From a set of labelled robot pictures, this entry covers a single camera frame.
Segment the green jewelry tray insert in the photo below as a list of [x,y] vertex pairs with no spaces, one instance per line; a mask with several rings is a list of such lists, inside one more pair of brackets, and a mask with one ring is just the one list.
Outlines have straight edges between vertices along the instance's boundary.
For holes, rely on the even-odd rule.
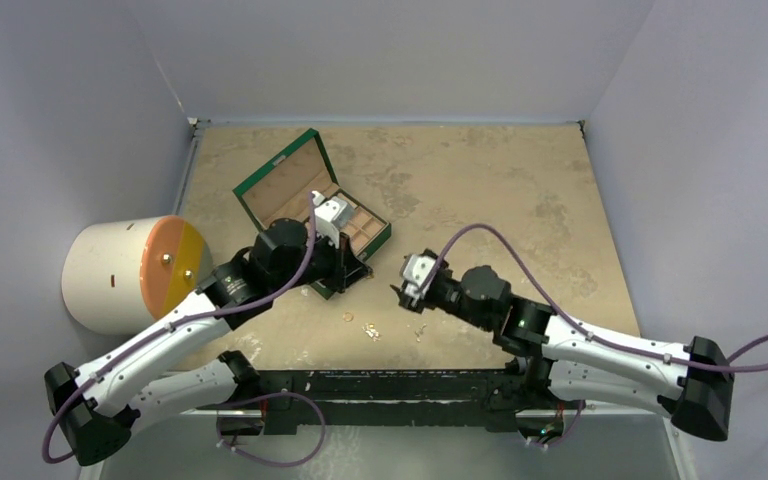
[[346,201],[353,208],[354,214],[341,231],[350,238],[354,253],[359,256],[384,230],[385,221],[381,220],[367,207],[352,199],[345,192],[338,192],[337,197]]

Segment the green jewelry box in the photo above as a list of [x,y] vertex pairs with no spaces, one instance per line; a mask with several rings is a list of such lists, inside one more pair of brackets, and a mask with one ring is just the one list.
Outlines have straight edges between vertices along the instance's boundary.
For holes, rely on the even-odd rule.
[[[342,191],[367,207],[339,185],[321,135],[314,129],[305,131],[233,189],[258,229],[247,268],[271,291],[293,278],[306,254],[309,223],[314,221],[313,190],[326,198]],[[385,221],[385,227],[359,256],[355,254],[367,264],[392,234],[391,224],[373,213]],[[296,287],[310,285],[325,299],[343,293],[337,291],[337,285],[308,280],[308,264],[294,283]]]

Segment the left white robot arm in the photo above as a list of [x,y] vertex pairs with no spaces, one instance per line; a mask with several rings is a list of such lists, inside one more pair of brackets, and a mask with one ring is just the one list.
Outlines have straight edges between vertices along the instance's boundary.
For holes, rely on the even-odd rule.
[[349,236],[331,223],[275,221],[135,337],[93,361],[78,367],[61,362],[45,373],[52,419],[43,434],[43,461],[93,465],[180,412],[244,409],[283,397],[282,391],[263,390],[259,372],[239,351],[225,351],[194,370],[164,373],[268,311],[291,289],[320,283],[343,293],[371,272]]

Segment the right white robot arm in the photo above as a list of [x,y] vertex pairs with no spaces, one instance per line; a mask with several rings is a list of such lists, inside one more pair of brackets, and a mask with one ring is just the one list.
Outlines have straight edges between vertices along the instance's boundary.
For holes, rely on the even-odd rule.
[[529,404],[613,403],[661,415],[697,438],[727,440],[734,377],[723,372],[727,359],[716,342],[653,341],[566,320],[515,294],[488,265],[456,279],[446,263],[434,271],[435,261],[430,250],[406,257],[395,289],[400,307],[440,309],[491,333],[495,345],[528,362],[521,392]]

